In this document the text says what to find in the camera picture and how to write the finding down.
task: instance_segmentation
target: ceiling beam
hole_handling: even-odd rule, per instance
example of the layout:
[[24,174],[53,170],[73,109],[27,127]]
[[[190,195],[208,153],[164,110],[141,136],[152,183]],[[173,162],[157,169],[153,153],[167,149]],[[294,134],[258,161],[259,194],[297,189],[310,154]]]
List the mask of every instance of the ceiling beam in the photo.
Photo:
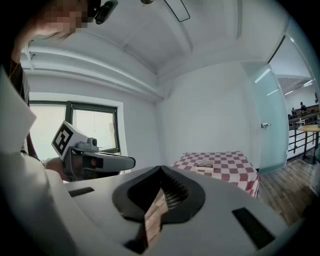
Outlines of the ceiling beam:
[[29,45],[28,44],[24,47],[24,53],[26,54],[26,57],[28,59],[30,69],[32,71],[34,71],[35,67],[34,67],[34,64],[32,63],[32,59],[31,59],[31,56],[30,56],[30,51],[29,51]]
[[101,66],[103,68],[106,68],[108,70],[114,71],[118,73],[119,75],[123,75],[135,82],[137,82],[140,86],[144,87],[145,89],[157,93],[157,89],[151,85],[148,84],[141,79],[135,77],[134,75],[130,74],[127,71],[124,71],[123,69],[111,64],[107,63],[103,60],[97,59],[95,57],[91,57],[85,53],[78,52],[76,50],[66,49],[61,46],[57,45],[50,45],[45,43],[38,43],[38,42],[31,42],[29,45],[29,51],[32,53],[43,53],[43,54],[52,54],[56,56],[64,56],[64,57],[70,57],[77,60],[83,61],[83,63],[92,63],[98,66]]
[[242,1],[223,0],[223,10],[228,38],[237,40],[241,36]]
[[121,84],[114,83],[108,80],[104,80],[97,77],[88,76],[85,74],[79,74],[79,73],[73,73],[69,71],[61,71],[61,70],[47,70],[47,69],[36,69],[35,71],[31,71],[31,69],[24,69],[27,77],[28,76],[48,76],[50,77],[57,77],[57,78],[65,78],[65,79],[71,79],[71,80],[78,80],[82,82],[86,82],[88,84],[94,84],[94,85],[100,85],[104,86],[106,88],[110,88],[113,90],[121,91],[124,93],[128,93],[131,95],[134,95],[138,98],[147,100],[149,102],[161,102],[163,100],[163,97],[156,96],[152,93],[148,92],[137,92],[134,90],[131,90],[125,86],[122,86]]
[[[106,69],[99,65],[81,61],[75,58],[65,58],[61,56],[39,55],[32,59],[34,74],[36,72],[54,71],[56,73],[74,74],[81,77],[87,77],[92,80],[103,81],[106,84],[113,85],[116,88],[131,91],[136,94],[150,95],[158,100],[163,99],[162,92],[159,88],[153,90],[147,89],[135,80],[120,74],[114,70]],[[23,68],[29,63],[22,61]]]
[[153,8],[157,15],[167,24],[168,28],[171,29],[172,34],[180,44],[184,54],[190,55],[193,51],[193,45],[189,35],[182,22],[177,20],[168,5],[164,1],[154,1],[148,7]]

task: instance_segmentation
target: camera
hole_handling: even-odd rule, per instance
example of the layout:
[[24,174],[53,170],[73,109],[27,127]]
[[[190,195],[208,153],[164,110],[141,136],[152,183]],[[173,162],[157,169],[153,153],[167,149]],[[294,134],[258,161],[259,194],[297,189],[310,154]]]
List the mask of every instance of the camera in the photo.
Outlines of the camera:
[[113,10],[116,8],[117,5],[118,5],[117,0],[110,0],[105,2],[105,4],[100,7],[98,13],[94,17],[95,23],[98,25],[101,25],[102,23],[104,23],[109,18],[109,16],[111,15],[111,13],[113,12]]

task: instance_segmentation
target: window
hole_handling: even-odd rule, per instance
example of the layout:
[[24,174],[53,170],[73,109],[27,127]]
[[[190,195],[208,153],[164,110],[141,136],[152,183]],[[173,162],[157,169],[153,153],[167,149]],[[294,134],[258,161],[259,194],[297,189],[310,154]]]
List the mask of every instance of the window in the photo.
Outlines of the window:
[[51,142],[65,119],[65,105],[30,105],[36,120],[30,129],[32,143],[40,160],[56,158],[58,155]]
[[30,108],[37,116],[30,135],[40,160],[57,157],[51,142],[63,120],[96,138],[100,151],[120,153],[116,107],[36,100],[30,102]]

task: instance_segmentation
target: wooden floor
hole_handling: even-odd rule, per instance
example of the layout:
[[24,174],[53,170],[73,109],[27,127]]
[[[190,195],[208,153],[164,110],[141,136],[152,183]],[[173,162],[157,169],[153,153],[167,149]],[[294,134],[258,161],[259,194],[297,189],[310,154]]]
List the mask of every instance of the wooden floor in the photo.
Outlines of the wooden floor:
[[[315,198],[309,189],[315,165],[305,163],[301,157],[288,161],[286,167],[262,175],[258,198],[278,213],[288,226],[302,217],[304,209]],[[160,233],[160,217],[168,211],[162,190],[145,214],[145,228],[149,245]]]
[[260,177],[258,198],[292,225],[315,198],[309,188],[315,168],[301,157],[288,161],[285,168]]

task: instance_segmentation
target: ceiling light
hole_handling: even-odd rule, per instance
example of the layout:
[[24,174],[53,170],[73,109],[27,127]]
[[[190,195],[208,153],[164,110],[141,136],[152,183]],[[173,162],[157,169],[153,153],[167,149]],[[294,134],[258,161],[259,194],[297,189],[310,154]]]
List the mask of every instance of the ceiling light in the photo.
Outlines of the ceiling light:
[[287,92],[285,95],[287,95],[287,94],[289,94],[289,93],[292,93],[292,92],[293,92],[293,90],[291,90],[291,91]]
[[190,15],[181,0],[164,0],[179,22],[190,19]]
[[279,91],[279,89],[276,89],[276,90],[274,90],[274,91],[270,92],[269,94],[267,94],[267,96],[269,96],[270,94],[275,93],[276,91]]
[[310,86],[310,85],[312,85],[313,83],[313,80],[310,80],[309,82],[306,82],[304,85],[303,85],[303,87],[307,87],[307,86]]
[[266,71],[264,71],[263,73],[262,73],[262,75],[260,75],[259,77],[258,77],[258,79],[257,80],[255,80],[254,82],[255,83],[258,83],[266,74],[268,74],[269,72],[271,71],[271,69],[270,68],[268,68]]

